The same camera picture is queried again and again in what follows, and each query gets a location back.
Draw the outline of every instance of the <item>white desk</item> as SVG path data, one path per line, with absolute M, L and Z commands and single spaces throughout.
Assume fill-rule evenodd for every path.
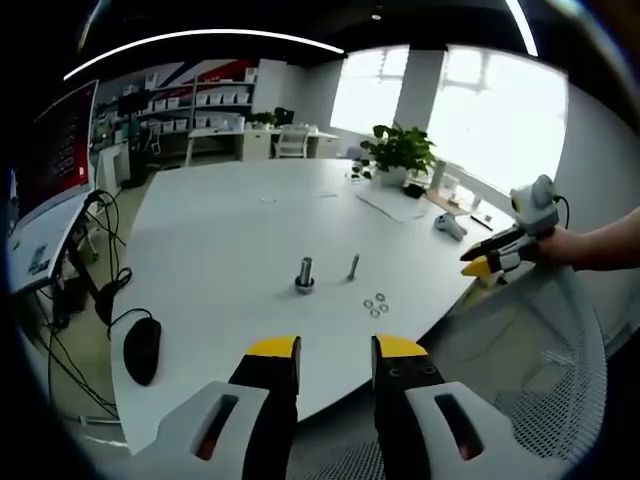
M 51 280 L 64 243 L 82 212 L 88 194 L 89 192 L 80 193 L 51 207 L 26 225 L 18 225 L 7 239 L 7 270 L 11 294 L 39 288 Z M 45 248 L 39 261 L 42 269 L 30 273 L 34 253 L 43 246 Z
M 240 160 L 267 160 L 270 157 L 272 137 L 281 130 L 220 131 L 215 128 L 197 128 L 189 133 L 185 166 L 191 164 L 196 138 L 235 137 L 235 151 Z M 338 154 L 338 137 L 330 133 L 310 133 L 307 147 L 309 158 L 335 158 Z
M 303 420 L 371 378 L 371 336 L 424 335 L 471 285 L 460 255 L 490 236 L 463 218 L 461 243 L 433 228 L 443 212 L 398 222 L 356 198 L 345 160 L 230 162 L 158 173 L 140 207 L 124 264 L 133 279 L 114 317 L 148 308 L 162 324 L 156 377 L 136 384 L 122 360 L 127 331 L 113 328 L 111 362 L 129 448 L 151 443 L 160 420 L 213 380 L 228 381 L 256 341 L 302 337 L 298 415 Z M 504 216 L 494 228 L 508 227 Z M 356 280 L 345 282 L 360 254 Z M 315 291 L 293 289 L 304 256 Z M 363 306 L 376 293 L 389 312 Z

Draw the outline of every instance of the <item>plant pot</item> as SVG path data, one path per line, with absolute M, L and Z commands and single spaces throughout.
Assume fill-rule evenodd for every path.
M 388 172 L 380 171 L 380 185 L 383 187 L 402 188 L 409 172 L 404 167 L 391 167 Z

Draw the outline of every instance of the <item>human hand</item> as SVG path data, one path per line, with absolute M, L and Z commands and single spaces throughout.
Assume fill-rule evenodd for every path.
M 579 268 L 585 251 L 585 238 L 577 233 L 555 227 L 551 236 L 538 241 L 538 261 Z

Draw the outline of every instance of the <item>metal bolt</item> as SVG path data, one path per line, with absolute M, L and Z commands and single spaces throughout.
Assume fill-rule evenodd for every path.
M 304 257 L 302 259 L 302 264 L 300 265 L 300 276 L 298 277 L 298 282 L 303 287 L 309 286 L 311 283 L 311 257 Z
M 356 278 L 356 268 L 358 267 L 358 260 L 360 260 L 360 254 L 358 253 L 355 257 L 353 257 L 353 261 L 351 262 L 351 271 L 349 275 L 347 275 L 347 280 L 353 282 Z

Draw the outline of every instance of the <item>human arm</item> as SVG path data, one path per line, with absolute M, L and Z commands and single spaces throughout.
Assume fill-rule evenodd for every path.
M 540 259 L 576 270 L 640 267 L 640 207 L 606 227 L 577 234 L 556 227 L 540 241 Z

